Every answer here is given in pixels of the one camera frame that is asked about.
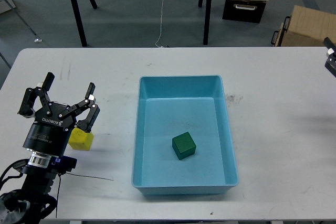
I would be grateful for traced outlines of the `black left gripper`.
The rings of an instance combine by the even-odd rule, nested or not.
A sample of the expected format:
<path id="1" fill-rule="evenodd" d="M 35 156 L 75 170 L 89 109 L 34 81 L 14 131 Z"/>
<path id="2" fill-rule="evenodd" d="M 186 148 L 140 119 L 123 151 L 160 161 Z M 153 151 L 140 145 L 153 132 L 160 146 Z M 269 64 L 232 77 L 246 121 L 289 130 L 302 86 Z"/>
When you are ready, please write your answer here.
<path id="1" fill-rule="evenodd" d="M 25 118 L 35 117 L 23 148 L 62 157 L 72 129 L 91 132 L 100 108 L 93 95 L 96 87 L 93 82 L 89 84 L 85 98 L 77 104 L 69 106 L 51 102 L 47 92 L 52 85 L 52 75 L 48 72 L 41 86 L 26 89 L 18 114 Z M 42 107 L 35 111 L 37 97 Z"/>

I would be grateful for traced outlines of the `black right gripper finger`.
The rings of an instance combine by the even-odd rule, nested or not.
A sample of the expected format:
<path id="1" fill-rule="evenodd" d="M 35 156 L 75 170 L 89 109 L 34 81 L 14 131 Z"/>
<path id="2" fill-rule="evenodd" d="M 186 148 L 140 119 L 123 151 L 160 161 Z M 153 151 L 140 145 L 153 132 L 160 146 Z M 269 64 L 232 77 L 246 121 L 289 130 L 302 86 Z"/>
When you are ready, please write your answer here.
<path id="1" fill-rule="evenodd" d="M 336 68 L 335 68 L 335 44 L 330 40 L 329 37 L 326 37 L 323 40 L 323 44 L 327 47 L 327 60 L 325 62 L 325 67 L 329 70 L 329 72 L 336 77 Z"/>

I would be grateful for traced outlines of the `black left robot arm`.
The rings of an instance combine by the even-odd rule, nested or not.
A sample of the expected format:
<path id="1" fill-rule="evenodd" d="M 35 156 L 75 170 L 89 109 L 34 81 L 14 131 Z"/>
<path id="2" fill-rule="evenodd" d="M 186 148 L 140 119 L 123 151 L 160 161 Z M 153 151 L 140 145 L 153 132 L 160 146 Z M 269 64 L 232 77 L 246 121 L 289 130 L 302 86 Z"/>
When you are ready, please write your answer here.
<path id="1" fill-rule="evenodd" d="M 90 133 L 100 112 L 93 95 L 94 83 L 77 104 L 51 101 L 47 92 L 54 78 L 49 72 L 40 86 L 25 91 L 18 114 L 34 119 L 23 144 L 31 156 L 5 169 L 18 171 L 17 177 L 24 176 L 25 180 L 20 189 L 1 195 L 1 223 L 39 223 L 56 209 L 58 200 L 49 194 L 54 179 L 77 163 L 64 155 L 70 135 L 75 129 Z"/>

